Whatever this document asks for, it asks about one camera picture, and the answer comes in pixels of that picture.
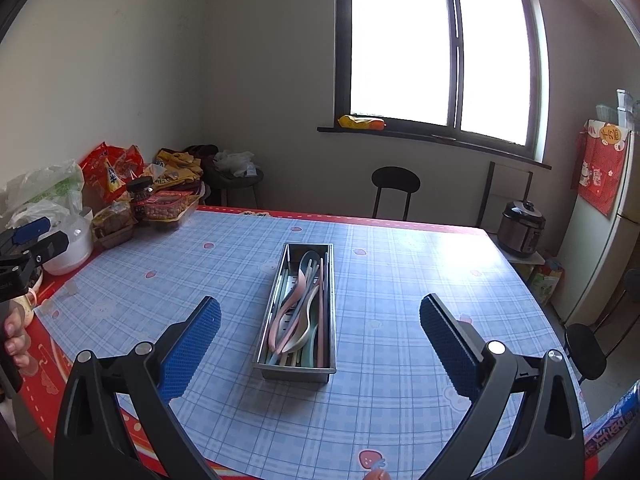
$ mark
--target blue plaid tablecloth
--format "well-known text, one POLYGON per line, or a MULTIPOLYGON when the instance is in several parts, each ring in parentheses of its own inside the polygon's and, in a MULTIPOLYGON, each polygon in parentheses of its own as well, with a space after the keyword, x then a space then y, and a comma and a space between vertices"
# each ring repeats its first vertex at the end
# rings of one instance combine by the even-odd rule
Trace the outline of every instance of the blue plaid tablecloth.
MULTIPOLYGON (((420 327, 420 300, 431 292, 514 353, 561 348, 487 236, 204 211, 170 234, 138 229, 82 269, 40 318, 70 358, 86 348, 112 356, 157 340, 213 296, 222 326, 186 393, 171 402, 206 458, 267 480, 361 480, 380 457, 392 480, 409 480, 470 405, 420 327), (338 372, 328 384, 265 381, 252 367, 286 242, 334 244, 338 372)), ((511 397, 479 469, 500 455, 519 404, 511 397)), ((135 414, 128 397, 120 402, 135 414)))

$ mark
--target window sill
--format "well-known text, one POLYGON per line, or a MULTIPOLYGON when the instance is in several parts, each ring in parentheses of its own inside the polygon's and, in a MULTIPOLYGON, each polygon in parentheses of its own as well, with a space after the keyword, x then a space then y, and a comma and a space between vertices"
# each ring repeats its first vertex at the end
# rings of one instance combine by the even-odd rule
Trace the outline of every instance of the window sill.
POLYGON ((446 144, 448 146, 457 146, 459 148, 466 148, 468 150, 475 150, 476 152, 489 153, 491 155, 503 156, 505 158, 511 158, 524 162, 525 164, 531 164, 545 170, 550 170, 551 166, 538 162, 532 158, 526 156, 514 155, 513 153, 504 152, 502 150, 496 150, 495 148, 488 148, 486 146, 479 146, 478 144, 472 144, 471 142, 464 142, 462 140, 451 139, 450 137, 441 137, 436 135, 418 135, 408 134, 404 132, 395 132, 393 130, 356 130, 353 128, 335 128, 335 127, 318 127, 319 132, 334 133, 334 134, 369 134, 382 137, 397 137, 399 139, 413 139, 413 140, 425 140, 426 142, 437 142, 438 144, 446 144))

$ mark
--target floor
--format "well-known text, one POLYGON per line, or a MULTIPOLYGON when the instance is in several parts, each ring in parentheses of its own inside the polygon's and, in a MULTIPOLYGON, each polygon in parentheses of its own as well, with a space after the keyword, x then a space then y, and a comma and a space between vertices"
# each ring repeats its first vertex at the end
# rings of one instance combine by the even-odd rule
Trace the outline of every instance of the floor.
MULTIPOLYGON (((563 328, 558 316, 551 306, 543 311, 556 331, 560 341, 564 339, 563 328)), ((611 348, 618 337, 638 314, 638 306, 631 302, 622 303, 619 309, 599 331, 598 341, 605 351, 611 348)), ((584 381, 582 394, 591 420, 596 420, 613 406, 624 393, 640 379, 640 322, 626 337, 607 361, 607 369, 597 381, 584 381)), ((17 423, 18 439, 23 449, 33 462, 52 480, 53 478, 53 448, 49 441, 38 429, 35 421, 20 399, 14 401, 14 411, 17 423)), ((599 454, 602 462, 615 449, 613 443, 599 454)))

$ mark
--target human hand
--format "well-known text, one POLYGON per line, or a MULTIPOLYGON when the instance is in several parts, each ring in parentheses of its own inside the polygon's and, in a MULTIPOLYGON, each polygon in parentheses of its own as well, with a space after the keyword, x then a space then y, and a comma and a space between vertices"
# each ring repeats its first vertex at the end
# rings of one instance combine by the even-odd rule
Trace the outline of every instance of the human hand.
POLYGON ((10 301, 11 313, 4 320, 4 332, 8 339, 4 342, 7 354, 14 358, 20 373, 33 376, 38 371, 38 362, 29 354, 31 337, 24 330, 24 308, 17 301, 10 301))

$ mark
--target metal screw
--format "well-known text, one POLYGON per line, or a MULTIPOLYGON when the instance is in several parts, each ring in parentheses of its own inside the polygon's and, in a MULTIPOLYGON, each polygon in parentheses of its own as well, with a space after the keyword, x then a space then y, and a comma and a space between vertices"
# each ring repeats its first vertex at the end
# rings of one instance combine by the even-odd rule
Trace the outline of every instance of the metal screw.
POLYGON ((78 354, 78 357, 76 357, 76 359, 78 360, 79 363, 85 363, 89 359, 91 359, 91 352, 89 352, 88 350, 82 350, 78 354))
POLYGON ((489 344, 487 346, 492 354, 504 354, 504 351, 506 350, 506 348, 500 341, 489 341, 489 344))
POLYGON ((556 361, 558 363, 562 361, 562 354, 558 350, 549 350, 547 355, 552 361, 556 361))
POLYGON ((151 346, 151 343, 147 343, 146 341, 143 343, 138 343, 136 345, 136 354, 147 355, 149 352, 151 352, 152 348, 153 347, 151 346))

